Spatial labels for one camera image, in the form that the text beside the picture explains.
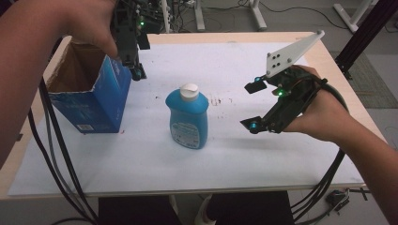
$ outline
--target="floor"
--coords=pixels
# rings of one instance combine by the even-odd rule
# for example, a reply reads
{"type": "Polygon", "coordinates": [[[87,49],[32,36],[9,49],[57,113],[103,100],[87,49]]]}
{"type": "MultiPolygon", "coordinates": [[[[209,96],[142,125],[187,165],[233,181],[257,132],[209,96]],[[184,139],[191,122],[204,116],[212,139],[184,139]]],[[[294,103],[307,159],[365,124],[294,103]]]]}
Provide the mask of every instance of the floor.
{"type": "MultiPolygon", "coordinates": [[[[266,20],[269,32],[273,31],[316,31],[323,29],[326,35],[322,38],[324,44],[330,51],[340,51],[352,34],[349,30],[338,28],[328,22],[324,16],[309,9],[316,9],[324,13],[332,22],[344,27],[343,21],[332,8],[336,1],[331,0],[262,0],[262,3],[273,10],[284,10],[287,8],[300,7],[301,9],[290,9],[286,12],[271,12],[260,5],[260,10],[266,20]]],[[[361,0],[346,0],[343,7],[352,13],[355,11],[361,0]]],[[[237,6],[237,1],[228,0],[202,0],[205,24],[207,32],[256,32],[255,21],[249,9],[244,7],[219,10],[215,8],[231,8],[237,6]]],[[[184,19],[184,26],[180,32],[196,32],[194,14],[191,8],[181,10],[184,19]]],[[[386,27],[390,31],[397,31],[394,24],[398,21],[395,14],[386,27]]],[[[396,98],[398,89],[398,33],[389,33],[387,29],[380,31],[378,36],[367,47],[365,53],[382,77],[386,85],[396,98]]],[[[385,136],[388,143],[395,149],[398,145],[398,120],[397,109],[368,109],[375,123],[385,136]]],[[[291,203],[295,203],[305,196],[309,190],[289,191],[291,203]]],[[[179,209],[179,217],[184,225],[192,225],[197,210],[206,195],[181,194],[176,195],[176,202],[179,209]]],[[[351,192],[349,204],[339,214],[331,212],[328,217],[323,218],[317,224],[388,224],[384,219],[371,194],[365,197],[361,193],[351,192]]],[[[94,208],[97,207],[97,200],[89,200],[94,208]]],[[[321,200],[313,209],[300,221],[315,218],[327,210],[325,201],[321,200]]],[[[76,217],[76,213],[63,199],[53,198],[46,200],[18,200],[0,202],[0,224],[37,224],[45,225],[63,219],[76,217]]],[[[70,222],[68,224],[86,224],[83,222],[70,222]]]]}

